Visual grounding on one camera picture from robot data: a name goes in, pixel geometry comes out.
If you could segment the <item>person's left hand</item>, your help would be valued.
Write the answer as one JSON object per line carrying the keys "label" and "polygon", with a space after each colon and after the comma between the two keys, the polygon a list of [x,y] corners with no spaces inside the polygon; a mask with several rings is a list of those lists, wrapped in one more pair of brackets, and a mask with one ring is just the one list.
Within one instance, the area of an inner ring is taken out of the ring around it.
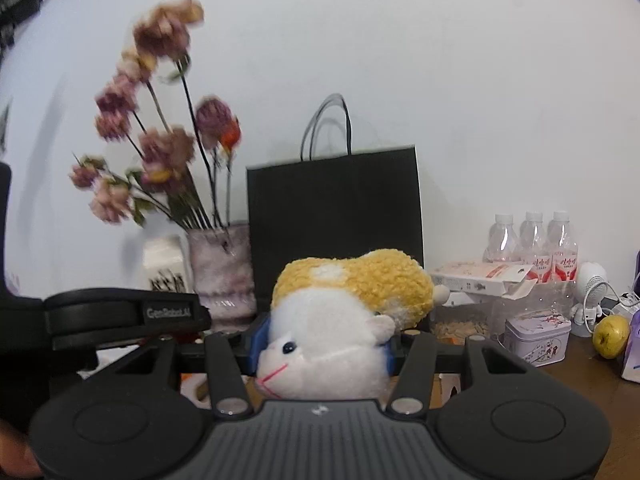
{"label": "person's left hand", "polygon": [[26,437],[6,422],[0,426],[1,471],[11,478],[35,479],[41,470]]}

